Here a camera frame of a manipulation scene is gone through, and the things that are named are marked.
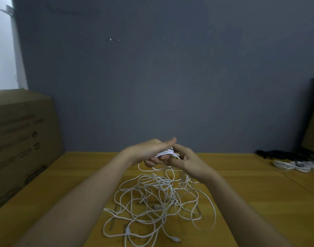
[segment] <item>wood grain surface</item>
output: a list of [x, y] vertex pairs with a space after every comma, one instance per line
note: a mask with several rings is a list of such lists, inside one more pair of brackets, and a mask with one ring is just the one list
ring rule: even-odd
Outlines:
[[[61, 156], [0, 209], [0, 247], [14, 244], [53, 204], [115, 154], [67, 152]], [[309, 182], [314, 173], [300, 174], [299, 177], [295, 171], [284, 174], [253, 154], [201, 153], [199, 156], [293, 244], [314, 246], [314, 182]], [[121, 182], [141, 173], [137, 166], [132, 166]], [[203, 185], [195, 184], [195, 188], [209, 195]], [[115, 207], [112, 198], [107, 207]], [[198, 225], [208, 228], [213, 221], [213, 210], [206, 198], [200, 197], [199, 209], [203, 220]], [[110, 214], [106, 212], [100, 215], [85, 247], [123, 246], [121, 237], [107, 238], [101, 234], [102, 226], [109, 218]], [[110, 234], [122, 233], [125, 223], [116, 219], [112, 230], [109, 225], [106, 230]], [[190, 221], [178, 216], [167, 218], [165, 228], [171, 236], [179, 237], [181, 243], [172, 242], [160, 231], [155, 246], [237, 246], [218, 209], [213, 230], [200, 232]], [[151, 228], [133, 225], [131, 231], [143, 234], [151, 232]]]

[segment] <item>hand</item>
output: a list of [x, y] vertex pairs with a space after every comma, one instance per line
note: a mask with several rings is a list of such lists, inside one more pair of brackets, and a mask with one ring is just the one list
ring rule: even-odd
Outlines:
[[164, 161], [166, 166], [180, 168], [190, 177], [197, 179], [200, 183], [206, 184], [209, 181], [211, 173], [214, 170], [202, 161], [191, 149], [175, 144], [174, 151], [178, 152], [180, 156], [183, 157], [183, 160], [168, 158]]
[[[166, 142], [161, 142], [158, 139], [152, 139], [146, 142], [139, 143], [137, 145], [130, 146], [124, 151], [129, 155], [132, 165], [136, 165], [141, 161], [145, 161], [146, 163], [147, 160], [151, 160], [158, 164], [158, 162], [160, 163], [161, 161], [156, 158], [155, 155], [171, 147], [174, 147], [175, 143], [176, 138], [173, 138]], [[168, 157], [165, 156], [161, 158], [161, 160], [166, 160], [167, 158]]]

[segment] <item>tangled white cable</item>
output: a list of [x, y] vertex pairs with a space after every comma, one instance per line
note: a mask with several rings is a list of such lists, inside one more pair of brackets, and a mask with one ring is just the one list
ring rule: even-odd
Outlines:
[[[167, 151], [164, 151], [164, 152], [157, 154], [156, 157], [160, 157], [160, 156], [166, 155], [166, 154], [180, 158], [178, 154], [174, 153], [172, 148], [168, 149]], [[126, 247], [127, 239], [135, 247], [144, 247], [144, 246], [148, 245], [152, 239], [154, 239], [153, 243], [151, 245], [153, 247], [155, 245], [156, 240], [157, 240], [159, 230], [162, 229], [168, 238], [170, 238], [174, 242], [179, 243], [181, 241], [179, 238], [170, 236], [165, 231], [164, 224], [166, 222], [167, 216], [179, 215], [181, 218], [183, 218], [185, 220], [191, 220], [192, 223], [194, 224], [194, 226], [198, 230], [200, 230], [196, 226], [195, 221], [201, 219], [202, 216], [200, 213], [194, 212], [194, 210], [198, 204], [198, 198], [199, 198], [198, 192], [200, 192], [204, 196], [206, 196], [212, 205], [212, 208], [214, 211], [214, 222], [213, 222], [212, 228], [214, 227], [215, 221], [216, 221], [216, 212], [215, 212], [214, 205], [213, 205], [211, 199], [204, 192], [202, 192], [200, 190], [193, 189], [194, 183], [197, 183], [197, 182], [193, 182], [193, 180], [191, 180], [190, 177], [188, 175], [186, 175], [184, 172], [182, 173], [180, 179], [176, 179], [175, 172], [176, 171], [181, 172], [181, 170], [173, 170], [170, 168], [167, 168], [167, 169], [162, 168], [162, 169], [155, 169], [155, 170], [164, 170], [166, 177], [157, 176], [154, 173], [148, 174], [148, 175], [147, 174], [140, 174], [136, 178], [127, 180], [120, 185], [119, 190], [114, 195], [114, 202], [120, 206], [119, 210], [114, 211], [114, 210], [109, 209], [109, 208], [104, 209], [104, 211], [107, 211], [113, 215], [110, 219], [108, 219], [106, 221], [106, 223], [103, 226], [103, 234], [106, 237], [124, 237], [125, 247]], [[170, 178], [169, 175], [167, 174], [167, 172], [172, 172], [173, 178]], [[138, 180], [136, 185], [134, 185], [133, 187], [130, 187], [130, 188], [123, 188], [123, 186], [126, 183], [131, 182], [131, 181], [136, 180], [136, 179]], [[185, 193], [182, 195], [179, 195], [178, 194], [179, 190], [184, 190]], [[133, 197], [134, 191], [139, 192], [140, 197], [134, 198]], [[116, 196], [119, 193], [121, 193], [121, 195], [119, 197], [119, 200], [117, 200]], [[122, 204], [122, 198], [127, 193], [130, 193], [131, 199], [126, 205], [123, 205]], [[187, 201], [187, 202], [182, 202], [181, 197], [184, 195], [191, 195], [191, 196], [193, 196], [193, 199], [190, 201]], [[150, 204], [148, 203], [149, 198], [154, 199], [154, 205], [152, 205], [151, 203]], [[145, 205], [145, 211], [143, 211], [142, 213], [139, 213], [139, 214], [135, 214], [133, 212], [133, 202], [134, 201], [138, 201], [138, 204], [144, 204]], [[189, 204], [189, 203], [194, 204], [194, 206], [191, 210], [184, 208], [184, 205]], [[170, 212], [171, 207], [174, 207], [175, 212], [173, 212], [173, 213]], [[187, 218], [187, 217], [184, 217], [183, 215], [181, 215], [180, 214], [181, 209], [189, 212], [190, 218]], [[123, 212], [127, 212], [130, 216], [129, 217], [119, 216], [119, 214], [121, 214]], [[147, 219], [145, 219], [145, 220], [141, 219], [143, 216], [148, 216], [149, 219], [148, 220]], [[127, 224], [125, 233], [109, 235], [105, 232], [105, 226], [113, 218], [125, 219], [125, 220], [129, 221], [129, 223]], [[147, 235], [144, 235], [144, 236], [131, 233], [130, 225], [133, 222], [142, 223], [142, 224], [146, 224], [146, 225], [153, 225], [153, 231]], [[143, 245], [136, 245], [130, 237], [147, 238], [147, 241]]]
[[295, 170], [300, 171], [302, 173], [307, 173], [312, 169], [314, 170], [314, 162], [311, 162], [311, 161], [303, 161], [303, 162], [292, 161], [290, 163], [287, 163], [287, 162], [275, 160], [274, 166], [276, 166], [282, 170], [293, 170], [293, 169], [295, 169]]

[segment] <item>forearm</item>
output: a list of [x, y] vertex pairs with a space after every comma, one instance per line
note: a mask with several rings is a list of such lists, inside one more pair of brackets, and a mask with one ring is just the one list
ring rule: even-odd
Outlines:
[[130, 164], [119, 153], [54, 205], [15, 247], [82, 246]]
[[239, 247], [293, 246], [248, 205], [216, 171], [206, 183]]

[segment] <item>person's left arm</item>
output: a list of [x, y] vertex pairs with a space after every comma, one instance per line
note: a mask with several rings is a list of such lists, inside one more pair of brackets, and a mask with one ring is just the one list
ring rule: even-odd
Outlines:
[[83, 246], [126, 169], [175, 143], [176, 138], [163, 143], [154, 139], [122, 150], [56, 203], [14, 247]]

